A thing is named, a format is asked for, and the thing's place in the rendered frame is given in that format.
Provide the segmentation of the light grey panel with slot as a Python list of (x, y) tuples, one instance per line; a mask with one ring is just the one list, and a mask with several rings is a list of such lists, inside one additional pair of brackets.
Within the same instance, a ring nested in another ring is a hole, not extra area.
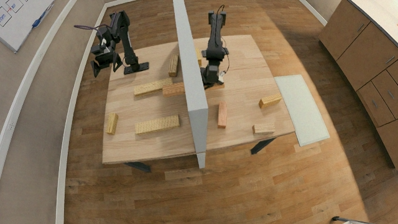
[(196, 152), (206, 151), (208, 104), (184, 0), (173, 0), (188, 114)]

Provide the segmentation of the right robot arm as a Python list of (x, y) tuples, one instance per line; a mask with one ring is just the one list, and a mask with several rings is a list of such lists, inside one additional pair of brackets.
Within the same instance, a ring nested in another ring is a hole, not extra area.
[(138, 63), (138, 56), (136, 56), (136, 53), (134, 53), (132, 49), (128, 28), (128, 26), (130, 25), (130, 21), (125, 11), (119, 11), (119, 13), (117, 13), (116, 15), (114, 15), (114, 13), (111, 13), (109, 14), (109, 16), (111, 18), (110, 26), (113, 22), (112, 28), (108, 28), (107, 26), (99, 28), (99, 31), (101, 32), (103, 39), (106, 40), (106, 43), (91, 47), (91, 53), (93, 53), (94, 55), (103, 54), (104, 49), (106, 49), (106, 47), (108, 46), (112, 47), (112, 49), (114, 49), (115, 51), (116, 44), (118, 44), (120, 40), (122, 40), (124, 47), (125, 63), (127, 65), (130, 65), (128, 67), (124, 67), (124, 74), (127, 75), (134, 72), (148, 70), (149, 62)]

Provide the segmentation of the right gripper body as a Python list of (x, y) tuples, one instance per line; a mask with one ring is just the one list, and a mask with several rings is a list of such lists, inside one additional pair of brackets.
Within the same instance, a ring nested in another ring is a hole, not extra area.
[[(103, 43), (106, 43), (105, 39), (101, 39), (99, 45), (102, 45)], [(111, 63), (113, 63), (113, 54), (118, 54), (114, 51), (114, 49), (112, 49), (112, 47), (108, 46), (105, 50), (103, 54), (99, 54), (97, 56), (95, 56), (95, 60), (98, 61), (99, 63), (99, 68), (100, 69), (104, 69), (104, 68), (108, 68), (110, 66)]]

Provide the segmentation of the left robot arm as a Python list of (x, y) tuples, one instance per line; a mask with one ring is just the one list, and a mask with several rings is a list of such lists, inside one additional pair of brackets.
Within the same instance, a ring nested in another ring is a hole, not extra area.
[(203, 57), (207, 55), (206, 60), (208, 60), (206, 79), (209, 82), (217, 82), (220, 85), (224, 84), (224, 82), (219, 81), (219, 65), (223, 61), (226, 52), (229, 54), (226, 47), (222, 48), (223, 41), (221, 41), (220, 36), (221, 28), (223, 28), (223, 25), (225, 26), (225, 21), (226, 12), (221, 11), (221, 14), (214, 14), (214, 11), (208, 11), (208, 23), (211, 25), (211, 35), (208, 41), (208, 48), (201, 51)]

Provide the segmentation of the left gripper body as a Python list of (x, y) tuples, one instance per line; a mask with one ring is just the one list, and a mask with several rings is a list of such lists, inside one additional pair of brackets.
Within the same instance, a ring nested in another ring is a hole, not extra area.
[[(203, 85), (210, 86), (211, 84), (215, 84), (215, 82), (209, 82), (209, 81), (206, 79), (207, 70), (208, 70), (207, 67), (205, 67), (205, 68), (201, 67), (200, 70), (201, 70), (201, 78), (202, 78)], [(219, 73), (219, 81), (224, 82), (224, 81), (223, 81), (223, 76), (224, 76), (224, 74), (225, 74), (225, 73), (224, 73), (223, 71), (220, 71), (220, 73)], [(211, 83), (211, 84), (210, 84), (210, 83)]]

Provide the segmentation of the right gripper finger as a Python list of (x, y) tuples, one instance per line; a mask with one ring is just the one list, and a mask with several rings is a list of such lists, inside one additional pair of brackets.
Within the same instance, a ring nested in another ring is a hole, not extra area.
[(96, 64), (96, 62), (94, 60), (92, 60), (90, 63), (91, 63), (92, 69), (93, 69), (94, 77), (96, 78), (101, 69), (99, 68), (99, 66)]
[[(117, 63), (117, 66), (116, 66)], [(116, 70), (122, 65), (122, 61), (118, 54), (113, 54), (113, 72), (115, 73)], [(116, 67), (115, 67), (116, 66)]]

